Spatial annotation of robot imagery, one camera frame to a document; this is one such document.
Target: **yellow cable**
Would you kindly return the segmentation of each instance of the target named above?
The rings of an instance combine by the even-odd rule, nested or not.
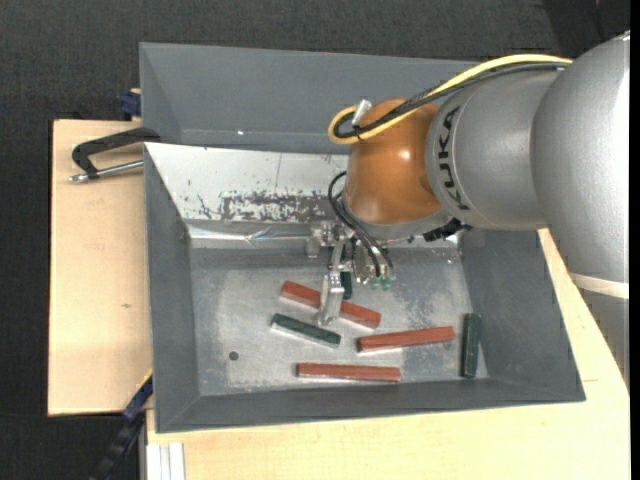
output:
[[[538,62],[557,62],[557,63],[561,63],[561,64],[571,64],[573,61],[571,59],[565,59],[562,57],[556,57],[553,55],[544,55],[544,54],[537,54],[537,53],[525,53],[525,54],[519,54],[519,55],[508,55],[506,57],[499,57],[497,59],[493,59],[493,60],[489,60],[487,62],[483,62],[482,64],[478,64],[477,66],[474,66],[472,68],[467,69],[466,71],[463,71],[462,73],[454,76],[453,78],[447,80],[446,82],[444,82],[443,84],[439,85],[438,87],[436,87],[433,91],[431,91],[429,94],[427,94],[425,96],[425,98],[427,97],[431,97],[431,96],[435,96],[437,94],[439,94],[442,91],[445,91],[447,89],[451,89],[457,85],[462,84],[463,82],[466,82],[467,80],[469,80],[470,78],[476,77],[486,71],[490,71],[492,69],[496,69],[502,66],[508,66],[509,64],[535,64]],[[329,130],[328,130],[328,134],[329,134],[329,139],[332,142],[335,142],[336,144],[343,144],[343,145],[347,145],[347,144],[353,144],[355,142],[358,142],[359,140],[367,140],[370,139],[371,137],[374,137],[375,135],[379,134],[380,132],[386,130],[387,128],[390,128],[391,126],[395,125],[396,123],[398,123],[399,121],[401,121],[402,119],[405,119],[407,117],[409,117],[411,114],[413,114],[416,110],[418,110],[418,108],[415,108],[409,112],[407,112],[406,114],[402,114],[394,119],[391,119],[390,121],[387,121],[384,124],[381,124],[380,126],[376,126],[373,130],[368,130],[366,132],[362,132],[360,133],[359,138],[358,137],[347,137],[344,139],[341,139],[340,137],[336,136],[333,133],[333,130],[335,128],[336,123],[342,119],[344,116],[352,113],[356,107],[349,107],[349,108],[345,108],[344,110],[340,111],[338,114],[336,114],[336,116],[331,120],[331,124],[329,124]]]

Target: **wooden bar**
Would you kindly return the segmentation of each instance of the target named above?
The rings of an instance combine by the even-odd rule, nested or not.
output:
[[[400,368],[356,364],[298,363],[298,377],[400,382]]]
[[[320,292],[298,283],[286,281],[282,285],[280,295],[285,299],[293,300],[306,306],[320,307]],[[382,315],[372,309],[343,300],[342,306],[340,306],[340,318],[346,318],[357,324],[375,329],[380,325]]]
[[[456,334],[453,327],[433,327],[430,329],[416,329],[413,331],[363,336],[362,338],[358,338],[356,344],[358,352],[369,352],[388,348],[444,343],[453,340],[455,336]]]

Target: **gray floor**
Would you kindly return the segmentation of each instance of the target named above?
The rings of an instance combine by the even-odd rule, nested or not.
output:
[[[0,0],[0,476],[86,477],[118,428],[112,416],[45,418],[48,119],[121,118],[139,41],[578,55],[629,16],[630,0]],[[121,478],[135,478],[134,459]]]

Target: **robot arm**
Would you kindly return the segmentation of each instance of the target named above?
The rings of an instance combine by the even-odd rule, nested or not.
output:
[[[628,327],[630,34],[573,63],[524,57],[383,102],[351,130],[356,108],[338,114],[329,136],[351,147],[342,207],[380,241],[456,223],[548,227],[583,294],[623,308],[605,324],[623,350],[628,336],[611,331]]]

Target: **wooden board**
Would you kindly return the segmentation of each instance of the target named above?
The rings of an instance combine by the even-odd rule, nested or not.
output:
[[[151,367],[141,169],[73,184],[75,145],[139,123],[54,123],[49,415],[121,411]],[[98,167],[142,148],[97,155]]]

